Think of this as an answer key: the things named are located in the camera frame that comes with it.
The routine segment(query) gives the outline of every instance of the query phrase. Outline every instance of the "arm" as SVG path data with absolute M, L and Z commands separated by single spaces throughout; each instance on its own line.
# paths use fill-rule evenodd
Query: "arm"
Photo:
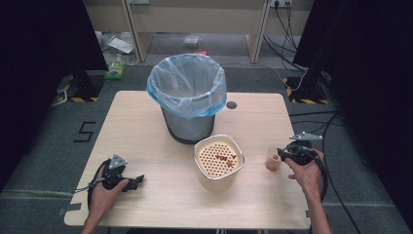
M 101 177 L 103 168 L 99 171 L 97 177 Z M 128 184 L 128 180 L 124 179 L 116 185 L 112 190 L 107 190 L 99 182 L 94 186 L 94 192 L 92 193 L 91 207 L 89 208 L 88 217 L 85 220 L 82 234 L 93 234 L 97 230 L 100 219 L 106 213 L 107 210 L 112 208 L 113 202 L 116 196 L 122 191 L 122 189 Z
M 318 150 L 316 152 L 322 160 L 324 154 Z M 314 161 L 306 166 L 300 166 L 289 158 L 285 159 L 285 162 L 294 171 L 294 175 L 289 175 L 288 177 L 296 179 L 303 189 L 309 206 L 313 233 L 332 233 L 319 193 L 321 182 L 319 166 Z

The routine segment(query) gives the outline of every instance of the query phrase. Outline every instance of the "black curtain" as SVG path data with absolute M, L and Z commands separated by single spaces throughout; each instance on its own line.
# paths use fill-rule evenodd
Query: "black curtain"
M 107 67 L 81 0 L 3 1 L 0 32 L 1 191 L 61 79 Z
M 344 23 L 331 31 L 337 6 Z M 413 230 L 413 1 L 316 0 L 295 62 L 310 65 L 334 43 L 321 68 L 331 75 L 340 108 L 388 193 Z

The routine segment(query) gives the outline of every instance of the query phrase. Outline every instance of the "person's right hand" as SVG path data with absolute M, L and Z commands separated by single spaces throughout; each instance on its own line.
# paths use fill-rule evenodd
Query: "person's right hand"
M 319 158 L 322 160 L 324 158 L 324 154 L 316 149 L 314 150 L 319 155 Z M 298 184 L 300 184 L 300 186 L 302 187 L 304 194 L 319 194 L 319 188 L 321 183 L 321 171 L 319 170 L 319 166 L 314 160 L 312 160 L 309 164 L 305 166 L 300 166 L 296 164 L 290 158 L 286 158 L 285 162 L 294 172 L 293 175 L 288 175 L 288 177 L 297 180 Z

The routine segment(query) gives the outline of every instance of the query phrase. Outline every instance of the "trash bag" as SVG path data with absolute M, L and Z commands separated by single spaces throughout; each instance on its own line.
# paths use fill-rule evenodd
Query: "trash bag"
M 213 116 L 227 99 L 224 69 L 196 54 L 162 60 L 152 69 L 146 90 L 164 109 L 185 119 Z

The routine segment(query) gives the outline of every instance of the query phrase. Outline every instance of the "beige container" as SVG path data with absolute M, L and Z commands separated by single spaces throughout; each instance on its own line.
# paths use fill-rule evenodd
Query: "beige container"
M 244 166 L 244 155 L 238 145 L 226 135 L 210 136 L 194 147 L 194 158 L 200 170 L 199 180 L 211 191 L 225 190 L 234 182 Z

